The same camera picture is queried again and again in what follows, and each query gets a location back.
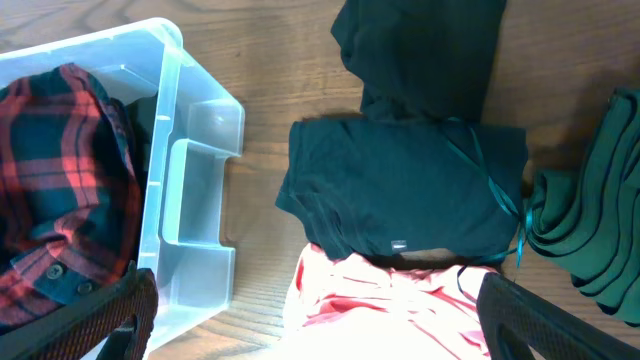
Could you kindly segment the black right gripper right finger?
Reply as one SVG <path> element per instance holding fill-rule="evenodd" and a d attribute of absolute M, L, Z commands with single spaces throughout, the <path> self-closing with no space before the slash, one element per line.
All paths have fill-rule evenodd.
<path fill-rule="evenodd" d="M 639 350 L 500 274 L 483 278 L 478 316 L 493 360 L 636 360 Z"/>

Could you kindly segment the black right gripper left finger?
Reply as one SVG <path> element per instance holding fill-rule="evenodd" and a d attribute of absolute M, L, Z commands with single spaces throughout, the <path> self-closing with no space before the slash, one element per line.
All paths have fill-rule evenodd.
<path fill-rule="evenodd" d="M 1 337 L 3 360 L 141 360 L 159 295 L 153 272 L 132 262 L 118 282 Z"/>

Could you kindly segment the red navy plaid shirt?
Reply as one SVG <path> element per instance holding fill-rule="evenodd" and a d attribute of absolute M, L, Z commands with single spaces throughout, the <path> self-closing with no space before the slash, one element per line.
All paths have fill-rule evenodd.
<path fill-rule="evenodd" d="M 1 91 L 1 331 L 117 282 L 142 194 L 121 102 L 75 64 Z"/>

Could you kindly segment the clear plastic storage bin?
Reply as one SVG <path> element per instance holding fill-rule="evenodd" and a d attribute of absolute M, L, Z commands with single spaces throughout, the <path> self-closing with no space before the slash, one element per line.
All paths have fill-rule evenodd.
<path fill-rule="evenodd" d="M 226 310 L 235 250 L 220 242 L 225 163 L 242 154 L 243 106 L 151 18 L 1 56 L 1 83 L 74 63 L 129 104 L 155 97 L 137 263 L 156 278 L 154 351 Z"/>

